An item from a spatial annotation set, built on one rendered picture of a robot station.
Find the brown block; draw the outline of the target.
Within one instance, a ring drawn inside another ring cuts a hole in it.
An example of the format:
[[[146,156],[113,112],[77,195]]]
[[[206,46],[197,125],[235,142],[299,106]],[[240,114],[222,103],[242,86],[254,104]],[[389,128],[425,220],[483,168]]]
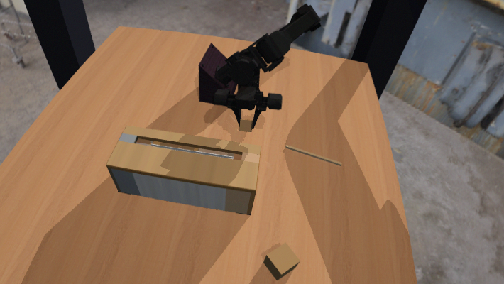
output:
[[[240,119],[239,131],[252,132],[253,120]]]

